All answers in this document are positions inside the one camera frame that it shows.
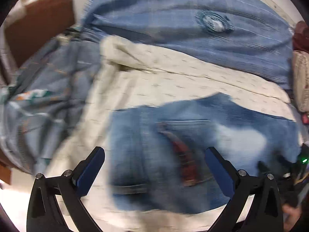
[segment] blue gripper pad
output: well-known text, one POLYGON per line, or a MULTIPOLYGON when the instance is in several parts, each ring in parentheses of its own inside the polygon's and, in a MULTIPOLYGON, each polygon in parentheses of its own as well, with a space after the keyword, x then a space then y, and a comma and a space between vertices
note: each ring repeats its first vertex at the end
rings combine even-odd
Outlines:
POLYGON ((105 152, 101 147, 95 147, 91 154, 83 162, 85 169, 75 181, 76 194, 79 197, 86 196, 105 160, 105 152))
POLYGON ((235 183, 223 166, 228 161, 224 160, 215 148, 207 148, 205 150, 205 161, 222 193, 232 198, 235 193, 235 183))

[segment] metal screw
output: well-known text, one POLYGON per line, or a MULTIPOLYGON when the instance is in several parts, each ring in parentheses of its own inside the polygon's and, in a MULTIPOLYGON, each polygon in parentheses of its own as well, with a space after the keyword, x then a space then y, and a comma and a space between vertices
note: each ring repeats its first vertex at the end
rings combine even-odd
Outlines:
POLYGON ((246 176, 247 175, 247 172, 245 170, 242 170, 242 169, 239 170, 238 173, 239 173, 240 176, 246 176))
POLYGON ((269 174, 267 175, 267 178, 270 179, 270 180, 273 180, 274 176, 273 176, 271 173, 269 173, 269 174))
POLYGON ((69 170, 65 170, 64 173, 63 173, 63 175, 66 176, 66 177, 70 176, 71 174, 72 174, 72 170, 70 170, 70 169, 69 170))
POLYGON ((37 180, 38 180, 38 179, 41 179, 42 176, 43 176, 43 175, 42 175, 41 173, 37 173, 37 174, 36 174, 36 179, 37 179, 37 180))

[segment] clothing pile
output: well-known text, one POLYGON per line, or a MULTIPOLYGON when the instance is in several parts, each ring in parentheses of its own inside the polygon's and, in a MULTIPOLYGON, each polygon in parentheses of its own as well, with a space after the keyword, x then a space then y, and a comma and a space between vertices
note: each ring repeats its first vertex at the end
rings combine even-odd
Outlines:
POLYGON ((284 91, 292 25, 276 11, 263 0, 89 0, 78 35, 52 39, 2 90, 1 149, 25 172, 58 176, 102 146, 83 200, 98 225, 207 230, 228 198, 204 149, 250 175, 259 161, 283 175, 276 157, 300 152, 284 91))

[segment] red fabric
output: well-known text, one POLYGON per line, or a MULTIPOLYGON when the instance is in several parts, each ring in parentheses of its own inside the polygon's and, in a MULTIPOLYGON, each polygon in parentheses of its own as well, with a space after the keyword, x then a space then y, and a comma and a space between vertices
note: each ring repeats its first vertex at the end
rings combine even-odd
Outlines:
POLYGON ((296 24, 293 36, 293 49, 309 53, 309 27, 304 21, 296 24))
POLYGON ((308 113, 304 113, 303 115, 302 115, 302 122, 304 123, 304 124, 309 124, 309 117, 308 117, 308 113))
POLYGON ((189 148, 183 142, 172 141, 174 151, 178 154, 181 163, 181 176, 185 186, 194 186, 197 179, 197 166, 192 158, 189 148))

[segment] patterned pillow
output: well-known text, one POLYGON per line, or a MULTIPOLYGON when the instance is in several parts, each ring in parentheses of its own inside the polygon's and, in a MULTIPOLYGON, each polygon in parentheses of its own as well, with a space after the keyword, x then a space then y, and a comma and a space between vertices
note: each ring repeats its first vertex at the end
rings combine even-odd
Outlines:
POLYGON ((293 52, 293 91, 300 112, 309 112, 309 54, 293 52))

